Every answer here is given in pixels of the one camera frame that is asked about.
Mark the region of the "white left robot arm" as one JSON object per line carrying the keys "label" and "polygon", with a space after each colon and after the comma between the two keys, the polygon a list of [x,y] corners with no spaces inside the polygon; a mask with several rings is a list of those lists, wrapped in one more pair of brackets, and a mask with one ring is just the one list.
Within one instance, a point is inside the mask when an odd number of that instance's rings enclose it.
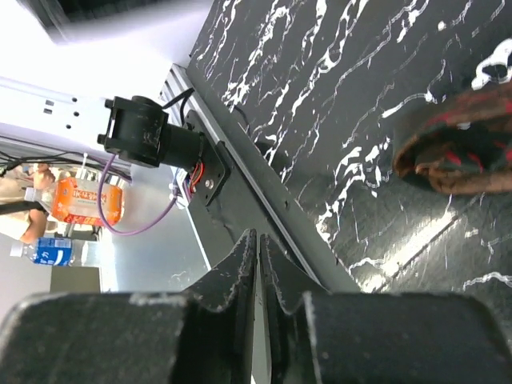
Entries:
{"label": "white left robot arm", "polygon": [[115,97],[105,100],[110,111],[105,134],[97,143],[123,161],[148,168],[161,164],[195,168],[206,148],[204,136],[169,123],[162,106],[149,98]]}

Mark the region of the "brown floral long tie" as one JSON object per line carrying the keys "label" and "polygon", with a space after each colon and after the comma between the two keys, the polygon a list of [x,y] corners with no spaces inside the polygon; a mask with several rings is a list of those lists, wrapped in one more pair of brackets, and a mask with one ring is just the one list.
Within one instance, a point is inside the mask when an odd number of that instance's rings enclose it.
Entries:
{"label": "brown floral long tie", "polygon": [[511,190],[511,84],[467,90],[408,114],[394,128],[392,169],[441,194]]}

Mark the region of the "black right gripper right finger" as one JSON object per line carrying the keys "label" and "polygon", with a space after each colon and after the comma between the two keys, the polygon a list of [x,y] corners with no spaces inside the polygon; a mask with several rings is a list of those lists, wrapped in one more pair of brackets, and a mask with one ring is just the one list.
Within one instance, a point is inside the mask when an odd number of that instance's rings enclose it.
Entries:
{"label": "black right gripper right finger", "polygon": [[457,294],[331,293],[260,237],[273,383],[508,383],[490,311]]}

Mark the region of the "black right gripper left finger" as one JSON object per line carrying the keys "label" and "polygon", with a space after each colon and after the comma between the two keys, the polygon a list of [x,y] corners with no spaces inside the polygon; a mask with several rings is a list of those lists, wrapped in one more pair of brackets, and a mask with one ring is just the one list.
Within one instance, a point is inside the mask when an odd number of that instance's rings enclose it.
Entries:
{"label": "black right gripper left finger", "polygon": [[4,383],[248,383],[256,233],[179,293],[39,294],[1,327]]}

